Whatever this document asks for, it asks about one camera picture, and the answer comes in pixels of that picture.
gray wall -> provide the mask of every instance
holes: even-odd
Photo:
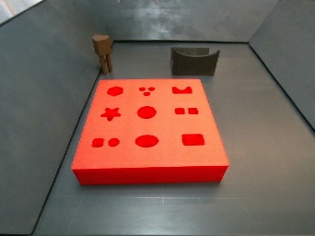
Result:
[[[315,1],[282,0],[249,45],[315,128]]]
[[[248,42],[278,0],[96,0],[115,40]]]
[[[0,234],[32,232],[99,75],[85,0],[44,1],[0,28]]]

red foam block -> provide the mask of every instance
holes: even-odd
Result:
[[[71,166],[80,184],[220,182],[227,168],[199,79],[99,82]]]

circular hole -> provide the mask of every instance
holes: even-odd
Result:
[[[151,148],[159,143],[159,139],[156,136],[144,135],[136,138],[135,143],[143,148]]]
[[[111,138],[108,140],[108,146],[115,147],[119,144],[119,139],[117,138]]]
[[[137,110],[137,115],[143,119],[152,118],[155,116],[155,114],[156,114],[156,110],[152,107],[149,107],[149,106],[141,107]]]

small wooden block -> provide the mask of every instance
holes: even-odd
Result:
[[[93,49],[97,55],[107,55],[111,53],[111,38],[108,35],[93,35]]]

star-shaped hole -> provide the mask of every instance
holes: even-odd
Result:
[[[115,117],[120,117],[119,108],[105,108],[101,117],[105,117],[108,122],[112,121]]]

